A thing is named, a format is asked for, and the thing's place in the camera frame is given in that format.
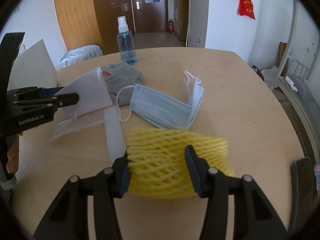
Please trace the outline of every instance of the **human hand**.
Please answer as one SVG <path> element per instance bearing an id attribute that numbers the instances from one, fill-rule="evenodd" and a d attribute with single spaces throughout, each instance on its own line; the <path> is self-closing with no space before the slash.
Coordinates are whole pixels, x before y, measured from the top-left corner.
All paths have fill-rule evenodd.
<path id="1" fill-rule="evenodd" d="M 19 168 L 19 135 L 16 136 L 8 149 L 8 163 L 6 166 L 8 173 L 16 173 Z"/>

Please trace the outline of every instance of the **plastic bottle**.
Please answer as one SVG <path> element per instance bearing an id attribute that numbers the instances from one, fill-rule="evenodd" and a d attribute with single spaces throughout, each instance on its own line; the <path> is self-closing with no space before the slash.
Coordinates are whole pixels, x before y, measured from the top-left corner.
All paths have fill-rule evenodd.
<path id="1" fill-rule="evenodd" d="M 125 16 L 118 17 L 118 25 L 117 40 L 122 62 L 134 65 L 138 62 L 137 53 L 134 48 L 132 32 L 129 31 Z"/>

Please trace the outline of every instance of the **white elastic ear loop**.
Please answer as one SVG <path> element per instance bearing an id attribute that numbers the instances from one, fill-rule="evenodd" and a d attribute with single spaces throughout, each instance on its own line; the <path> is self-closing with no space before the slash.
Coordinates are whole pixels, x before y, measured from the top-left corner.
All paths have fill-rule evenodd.
<path id="1" fill-rule="evenodd" d="M 126 88 L 134 88 L 134 86 L 126 86 L 126 87 L 123 87 L 119 90 L 118 94 L 117 94 L 117 97 L 116 97 L 116 106 L 118 107 L 118 110 L 119 110 L 119 119 L 120 119 L 120 122 L 128 122 L 130 117 L 131 117 L 131 109 L 129 107 L 129 116 L 127 119 L 125 120 L 122 120 L 121 119 L 121 110 L 120 110 L 120 107 L 119 107 L 119 103 L 118 103 L 118 98 L 119 98 L 119 95 L 120 93 L 122 92 L 122 90 L 126 89 Z"/>
<path id="2" fill-rule="evenodd" d="M 185 70 L 185 71 L 184 71 L 184 74 L 185 74 L 185 75 L 187 76 L 187 78 L 188 78 L 188 81 L 186 82 L 187 85 L 189 85 L 189 83 L 190 83 L 190 77 L 192 77 L 192 78 L 194 78 L 194 79 L 198 78 L 198 84 L 201 83 L 201 79 L 199 79 L 199 77 L 195 77 L 195 76 L 192 75 L 189 71 Z"/>

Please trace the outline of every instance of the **foam net sleeve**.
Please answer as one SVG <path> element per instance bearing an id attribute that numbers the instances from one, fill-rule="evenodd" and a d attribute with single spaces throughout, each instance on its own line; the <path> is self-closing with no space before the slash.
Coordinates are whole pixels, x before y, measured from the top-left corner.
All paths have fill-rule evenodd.
<path id="1" fill-rule="evenodd" d="M 227 140 L 185 130 L 134 128 L 128 142 L 131 173 L 129 192 L 149 198 L 193 196 L 184 149 L 192 145 L 210 167 L 228 176 L 234 172 L 226 161 Z"/>

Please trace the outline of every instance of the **wooden table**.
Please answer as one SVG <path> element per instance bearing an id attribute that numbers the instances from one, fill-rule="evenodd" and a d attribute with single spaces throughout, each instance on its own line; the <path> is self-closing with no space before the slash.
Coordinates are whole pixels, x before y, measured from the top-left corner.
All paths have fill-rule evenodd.
<path id="1" fill-rule="evenodd" d="M 135 68 L 143 74 L 142 84 L 179 100 L 187 100 L 183 71 L 199 75 L 205 90 L 190 131 L 227 138 L 228 162 L 236 176 L 251 174 L 288 226 L 290 165 L 303 153 L 284 110 L 258 75 L 232 52 L 157 48 L 138 50 L 137 54 Z M 112 54 L 64 68 L 58 71 L 59 85 L 67 85 L 99 66 L 119 62 L 119 54 Z M 71 175 L 93 176 L 110 165 L 104 124 L 50 143 L 55 125 L 56 121 L 26 131 L 20 139 L 13 208 L 30 233 Z M 130 121 L 122 124 L 125 140 L 130 128 L 149 126 L 133 113 Z M 198 197 L 156 200 L 130 193 L 115 203 L 125 240 L 198 239 L 206 208 L 206 200 Z M 230 205 L 227 239 L 233 232 L 232 200 Z M 92 207 L 90 199 L 89 231 L 94 239 Z"/>

